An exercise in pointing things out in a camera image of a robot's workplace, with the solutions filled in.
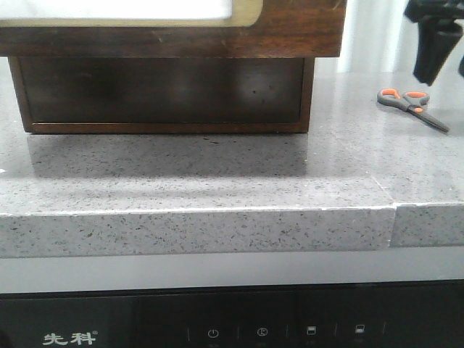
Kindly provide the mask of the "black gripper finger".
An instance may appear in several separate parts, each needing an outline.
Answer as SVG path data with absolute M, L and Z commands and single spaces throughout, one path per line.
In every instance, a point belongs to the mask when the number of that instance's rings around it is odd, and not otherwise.
M 463 28 L 452 20 L 418 23 L 418 53 L 413 75 L 431 86 L 448 56 L 463 37 Z

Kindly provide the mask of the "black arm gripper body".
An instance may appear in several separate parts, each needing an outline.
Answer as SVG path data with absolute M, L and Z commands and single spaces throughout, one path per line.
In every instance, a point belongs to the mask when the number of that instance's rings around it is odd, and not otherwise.
M 462 31 L 455 21 L 463 19 L 463 1 L 453 0 L 410 0 L 405 16 L 418 24 L 419 31 Z

